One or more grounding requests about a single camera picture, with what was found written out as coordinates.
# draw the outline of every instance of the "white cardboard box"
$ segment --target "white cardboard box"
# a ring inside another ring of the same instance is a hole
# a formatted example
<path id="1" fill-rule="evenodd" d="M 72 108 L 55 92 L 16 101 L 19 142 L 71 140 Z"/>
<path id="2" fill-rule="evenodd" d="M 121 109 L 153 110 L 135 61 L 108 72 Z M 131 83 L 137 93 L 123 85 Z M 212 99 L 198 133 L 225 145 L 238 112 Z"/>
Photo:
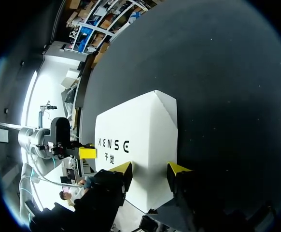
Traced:
<path id="1" fill-rule="evenodd" d="M 158 90 L 143 94 L 97 116 L 96 170 L 125 162 L 133 165 L 126 199 L 147 213 L 173 198 L 167 162 L 177 163 L 176 99 Z"/>

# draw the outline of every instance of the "yellow pad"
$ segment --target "yellow pad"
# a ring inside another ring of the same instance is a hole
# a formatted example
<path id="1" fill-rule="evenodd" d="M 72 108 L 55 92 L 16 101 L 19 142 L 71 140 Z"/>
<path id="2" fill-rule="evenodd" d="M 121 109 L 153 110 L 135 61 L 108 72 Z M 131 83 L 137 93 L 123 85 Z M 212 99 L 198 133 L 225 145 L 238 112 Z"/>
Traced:
<path id="1" fill-rule="evenodd" d="M 126 163 L 121 164 L 121 165 L 119 165 L 119 166 L 117 166 L 115 168 L 109 169 L 109 171 L 111 171 L 111 172 L 116 171 L 116 172 L 121 172 L 121 173 L 125 174 L 125 172 L 126 172 L 126 170 L 127 170 L 127 168 L 128 168 L 130 163 L 131 162 L 126 162 Z"/>
<path id="2" fill-rule="evenodd" d="M 175 176 L 177 175 L 177 173 L 181 173 L 182 171 L 184 172 L 191 172 L 192 170 L 190 169 L 187 169 L 187 168 L 184 168 L 176 163 L 173 163 L 173 162 L 169 162 L 173 172 L 175 173 Z"/>
<path id="3" fill-rule="evenodd" d="M 79 148 L 79 158 L 80 159 L 96 159 L 97 158 L 97 151 L 92 148 Z"/>

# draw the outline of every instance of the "chinese characters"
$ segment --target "chinese characters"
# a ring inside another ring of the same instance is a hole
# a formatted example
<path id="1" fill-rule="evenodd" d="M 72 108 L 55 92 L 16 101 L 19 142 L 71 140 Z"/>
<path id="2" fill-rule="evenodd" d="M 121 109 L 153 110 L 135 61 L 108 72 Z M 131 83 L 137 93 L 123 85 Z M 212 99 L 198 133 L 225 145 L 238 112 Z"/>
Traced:
<path id="1" fill-rule="evenodd" d="M 106 158 L 106 160 L 108 158 L 108 153 L 106 153 L 106 152 L 105 152 L 105 158 Z M 113 159 L 114 159 L 113 155 L 110 155 L 110 158 L 111 158 L 110 163 L 113 164 Z"/>

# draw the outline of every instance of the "person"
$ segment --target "person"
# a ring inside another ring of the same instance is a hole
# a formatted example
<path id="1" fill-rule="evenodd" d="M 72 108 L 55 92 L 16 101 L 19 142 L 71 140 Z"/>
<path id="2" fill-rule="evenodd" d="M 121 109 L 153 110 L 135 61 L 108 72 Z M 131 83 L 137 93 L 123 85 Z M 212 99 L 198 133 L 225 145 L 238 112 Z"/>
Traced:
<path id="1" fill-rule="evenodd" d="M 86 176 L 84 180 L 79 181 L 78 185 L 83 185 L 81 188 L 70 188 L 68 192 L 61 191 L 59 193 L 60 198 L 63 200 L 71 201 L 72 205 L 76 199 L 80 199 L 84 196 L 84 194 L 91 189 L 92 182 L 94 181 L 94 177 Z"/>

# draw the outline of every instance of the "office desk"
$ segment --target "office desk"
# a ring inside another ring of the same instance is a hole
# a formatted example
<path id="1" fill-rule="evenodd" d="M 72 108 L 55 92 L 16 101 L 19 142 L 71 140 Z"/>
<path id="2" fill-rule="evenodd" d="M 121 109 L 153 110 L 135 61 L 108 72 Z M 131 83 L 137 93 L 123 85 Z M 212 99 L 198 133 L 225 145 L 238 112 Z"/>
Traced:
<path id="1" fill-rule="evenodd" d="M 260 14 L 190 0 L 147 12 L 91 74 L 83 142 L 94 141 L 97 115 L 155 89 L 177 99 L 178 164 L 202 173 L 226 212 L 251 216 L 266 200 L 281 210 L 281 40 Z"/>

